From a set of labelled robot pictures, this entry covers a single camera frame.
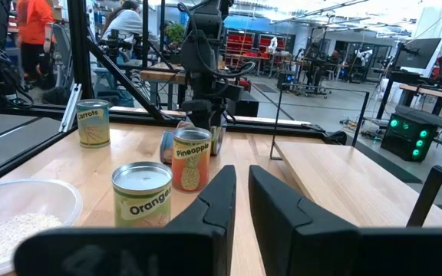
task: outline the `pineapple can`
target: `pineapple can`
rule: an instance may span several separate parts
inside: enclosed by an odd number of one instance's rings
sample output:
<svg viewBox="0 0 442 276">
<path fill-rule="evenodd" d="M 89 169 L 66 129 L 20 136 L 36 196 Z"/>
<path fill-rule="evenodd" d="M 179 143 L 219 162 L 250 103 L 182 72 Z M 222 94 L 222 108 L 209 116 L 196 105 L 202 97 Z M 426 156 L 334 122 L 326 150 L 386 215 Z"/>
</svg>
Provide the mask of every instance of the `pineapple can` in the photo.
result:
<svg viewBox="0 0 442 276">
<path fill-rule="evenodd" d="M 209 182 L 211 132 L 182 127 L 173 132 L 172 185 L 181 192 L 198 192 Z"/>
<path fill-rule="evenodd" d="M 80 145 L 87 148 L 99 148 L 111 143 L 106 100 L 79 100 L 76 103 Z"/>
<path fill-rule="evenodd" d="M 162 227 L 170 221 L 172 171 L 155 162 L 136 162 L 112 174 L 115 226 Z"/>
</svg>

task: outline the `monitor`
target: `monitor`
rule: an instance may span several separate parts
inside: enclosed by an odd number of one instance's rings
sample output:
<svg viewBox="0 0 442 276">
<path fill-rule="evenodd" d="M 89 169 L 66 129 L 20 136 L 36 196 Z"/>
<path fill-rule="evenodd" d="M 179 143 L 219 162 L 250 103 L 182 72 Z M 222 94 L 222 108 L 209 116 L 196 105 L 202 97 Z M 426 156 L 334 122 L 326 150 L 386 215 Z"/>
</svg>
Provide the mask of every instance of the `monitor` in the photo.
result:
<svg viewBox="0 0 442 276">
<path fill-rule="evenodd" d="M 441 38 L 414 39 L 398 44 L 395 66 L 425 69 Z"/>
</svg>

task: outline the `floor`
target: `floor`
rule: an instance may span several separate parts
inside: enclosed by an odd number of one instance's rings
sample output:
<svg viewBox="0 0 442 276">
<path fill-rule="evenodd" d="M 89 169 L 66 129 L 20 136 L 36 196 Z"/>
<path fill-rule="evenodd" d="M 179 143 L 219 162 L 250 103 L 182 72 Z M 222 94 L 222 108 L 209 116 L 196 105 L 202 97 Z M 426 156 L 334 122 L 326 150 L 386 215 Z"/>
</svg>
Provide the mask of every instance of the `floor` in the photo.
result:
<svg viewBox="0 0 442 276">
<path fill-rule="evenodd" d="M 265 84 L 274 90 L 277 90 L 275 86 L 277 80 L 275 78 L 268 79 L 267 77 L 250 75 L 249 79 L 254 84 Z M 349 84 L 342 81 L 324 81 L 322 85 L 330 89 L 332 92 L 328 95 L 327 99 L 324 99 L 322 96 L 304 97 L 284 93 L 282 95 L 281 113 L 279 118 L 309 121 L 313 124 L 318 124 L 329 132 L 342 130 L 343 126 L 339 123 L 340 120 L 357 120 L 359 113 L 361 112 L 364 94 L 357 91 L 367 91 L 371 94 L 364 115 L 366 117 L 376 117 L 380 104 L 380 101 L 377 100 L 378 92 L 373 93 L 376 84 Z M 160 99 L 162 103 L 167 102 L 166 92 L 166 88 L 160 91 Z M 33 95 L 34 97 L 38 97 L 40 93 L 33 92 Z M 187 95 L 191 96 L 192 91 L 188 90 Z M 266 93 L 260 92 L 257 89 L 252 89 L 251 95 L 259 101 L 259 117 L 275 118 L 279 93 Z M 174 89 L 173 102 L 176 102 L 176 89 Z M 433 106 L 434 99 L 429 97 L 424 101 L 418 101 L 416 103 L 416 108 L 426 111 L 431 111 Z M 388 118 L 388 114 L 393 112 L 394 105 L 392 103 L 387 104 L 384 118 Z M 16 127 L 31 119 L 31 117 L 0 115 L 0 132 Z M 3 137 L 0 139 L 0 162 L 3 162 L 22 150 L 53 136 L 58 131 L 58 124 L 59 122 L 55 120 L 42 119 L 26 126 L 25 128 L 15 130 Z M 376 126 L 368 123 L 363 127 L 370 131 L 376 130 Z M 382 149 L 380 147 L 380 142 L 378 141 L 368 140 L 362 137 L 360 137 L 359 140 L 423 181 L 426 179 L 432 166 L 442 165 L 442 146 L 436 146 L 434 144 L 430 148 L 425 161 L 422 163 L 411 163 L 405 162 L 387 150 Z M 421 184 L 408 183 L 408 185 L 418 192 L 422 189 Z M 440 195 L 437 197 L 436 203 L 442 204 L 442 188 Z"/>
</svg>

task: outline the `white bowl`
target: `white bowl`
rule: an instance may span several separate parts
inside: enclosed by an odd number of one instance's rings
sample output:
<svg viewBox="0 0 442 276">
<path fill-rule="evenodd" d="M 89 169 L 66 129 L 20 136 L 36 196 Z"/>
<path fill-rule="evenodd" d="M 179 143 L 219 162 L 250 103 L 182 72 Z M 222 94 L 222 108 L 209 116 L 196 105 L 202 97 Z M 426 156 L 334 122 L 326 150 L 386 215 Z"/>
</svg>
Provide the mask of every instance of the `white bowl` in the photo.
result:
<svg viewBox="0 0 442 276">
<path fill-rule="evenodd" d="M 51 179 L 0 182 L 0 222 L 15 215 L 38 213 L 53 215 L 62 226 L 69 226 L 78 219 L 82 205 L 79 191 L 66 182 Z M 0 259 L 0 275 L 10 271 L 13 271 L 12 257 Z"/>
</svg>

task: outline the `orange can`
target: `orange can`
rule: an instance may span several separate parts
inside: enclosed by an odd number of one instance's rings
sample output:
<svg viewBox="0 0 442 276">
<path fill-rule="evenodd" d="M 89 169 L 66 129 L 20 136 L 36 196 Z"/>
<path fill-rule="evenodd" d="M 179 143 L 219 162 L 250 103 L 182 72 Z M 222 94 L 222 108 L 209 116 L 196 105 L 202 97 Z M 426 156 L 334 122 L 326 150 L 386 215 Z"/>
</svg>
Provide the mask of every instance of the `orange can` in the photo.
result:
<svg viewBox="0 0 442 276">
<path fill-rule="evenodd" d="M 173 132 L 172 186 L 181 192 L 198 192 L 209 182 L 211 132 L 182 127 Z"/>
</svg>

